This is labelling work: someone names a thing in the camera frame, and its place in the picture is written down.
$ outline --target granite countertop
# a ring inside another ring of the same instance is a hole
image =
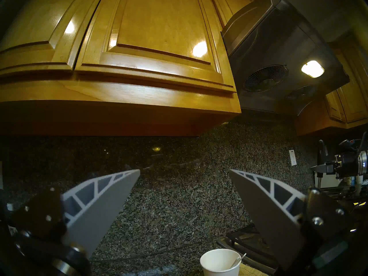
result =
[[[2,137],[0,198],[16,210],[50,187],[66,192],[94,177],[139,169],[91,256],[93,275],[201,275],[200,257],[219,248],[216,239],[251,223],[229,169],[304,192],[314,182],[309,168],[317,145],[317,137],[297,137],[292,121],[242,117],[198,138]]]
[[[221,248],[216,243],[216,239],[211,238],[148,256],[105,261],[92,260],[92,275],[203,275],[200,258],[209,250]]]

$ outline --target ceiling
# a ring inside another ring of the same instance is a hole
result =
[[[327,41],[350,29],[347,11],[340,0],[288,0]]]

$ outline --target plastic spoon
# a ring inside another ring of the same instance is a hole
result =
[[[229,269],[231,269],[231,268],[233,268],[233,267],[237,266],[237,265],[241,262],[241,260],[244,258],[244,256],[246,256],[246,255],[247,255],[247,254],[246,254],[246,253],[244,253],[244,255],[243,255],[243,257],[242,257],[242,258],[240,258],[240,256],[238,256],[238,257],[235,259],[234,263],[231,265],[231,267],[230,267]]]

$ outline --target kitchen appliance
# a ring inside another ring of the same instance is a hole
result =
[[[222,30],[242,109],[299,115],[349,82],[332,49],[287,0],[255,0]],[[317,61],[312,78],[303,65]]]
[[[240,254],[246,253],[244,262],[264,273],[274,274],[279,265],[254,224],[227,233],[225,237],[219,238],[217,243]]]

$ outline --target cable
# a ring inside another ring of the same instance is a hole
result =
[[[365,135],[367,134],[367,132],[365,131],[364,133],[363,133],[363,137],[362,137],[362,139],[360,140],[360,145],[359,145],[359,149],[358,149],[358,152],[357,152],[357,156],[359,156],[359,154],[360,154],[360,151],[361,151],[361,148],[362,148],[362,145],[363,145],[363,142],[364,142],[364,140],[365,140]]]
[[[222,237],[222,236],[225,236],[225,235],[223,234],[223,235],[220,235],[220,236],[216,236],[216,237],[208,238],[208,239],[205,239],[205,240],[202,240],[202,241],[198,241],[196,243],[190,243],[190,244],[186,244],[186,245],[183,245],[183,246],[180,246],[180,247],[175,247],[175,248],[172,248],[172,249],[166,249],[166,250],[151,253],[151,254],[142,254],[142,255],[138,255],[138,256],[134,256],[134,257],[127,257],[127,258],[90,260],[90,262],[114,262],[114,261],[124,261],[124,260],[131,260],[131,259],[136,259],[136,258],[154,256],[154,255],[163,254],[163,253],[167,253],[167,252],[170,252],[170,251],[175,251],[175,250],[178,250],[178,249],[182,249],[182,248],[185,248],[185,247],[188,247],[188,246],[195,246],[197,244],[205,243],[207,241],[211,241],[211,240],[217,239],[217,238]]]

